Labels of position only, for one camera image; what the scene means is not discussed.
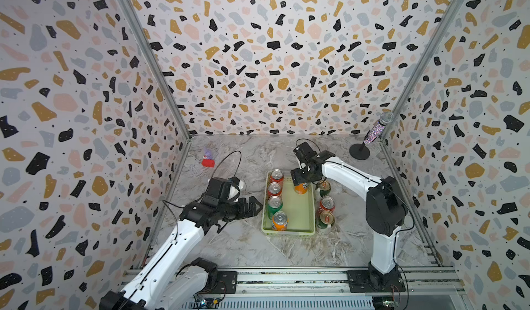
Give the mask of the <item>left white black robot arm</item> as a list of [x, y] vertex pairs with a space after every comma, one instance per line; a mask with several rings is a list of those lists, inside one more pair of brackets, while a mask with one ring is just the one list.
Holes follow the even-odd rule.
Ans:
[[257, 216], [263, 204], [251, 196], [236, 201], [207, 195], [189, 203], [177, 224], [149, 263], [120, 292], [108, 292], [100, 309], [177, 309], [192, 295], [216, 286], [216, 266], [197, 259], [182, 265], [189, 253], [219, 222], [232, 222]]

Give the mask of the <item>green red beer can front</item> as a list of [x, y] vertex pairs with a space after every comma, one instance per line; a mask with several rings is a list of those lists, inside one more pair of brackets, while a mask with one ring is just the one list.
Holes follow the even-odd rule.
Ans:
[[316, 217], [316, 227], [320, 234], [331, 231], [335, 223], [335, 216], [331, 211], [322, 211]]

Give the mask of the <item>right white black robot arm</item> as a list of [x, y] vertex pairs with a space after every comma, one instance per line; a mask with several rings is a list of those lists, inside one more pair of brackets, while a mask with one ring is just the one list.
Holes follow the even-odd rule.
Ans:
[[376, 177], [348, 165], [329, 151], [314, 151], [303, 142], [293, 150], [299, 167], [291, 170], [295, 185], [331, 179], [352, 190], [366, 202], [365, 220], [373, 231], [373, 251], [368, 284], [376, 291], [400, 277], [395, 262], [397, 234], [409, 208], [394, 177]]

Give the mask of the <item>orange soda can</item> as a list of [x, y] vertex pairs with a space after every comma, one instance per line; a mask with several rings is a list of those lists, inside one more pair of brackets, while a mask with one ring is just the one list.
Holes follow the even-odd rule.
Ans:
[[275, 231], [285, 231], [288, 225], [288, 216], [283, 211], [278, 211], [272, 216], [272, 229]]
[[294, 186], [294, 190], [297, 194], [300, 194], [300, 195], [306, 194], [307, 191], [309, 190], [309, 183], [307, 182], [300, 183]]

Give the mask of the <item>green white can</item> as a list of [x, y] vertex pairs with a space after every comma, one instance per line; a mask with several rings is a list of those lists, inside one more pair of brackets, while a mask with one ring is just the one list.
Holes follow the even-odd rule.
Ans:
[[329, 196], [331, 192], [331, 184], [327, 180], [323, 180], [317, 184], [318, 193], [321, 198]]

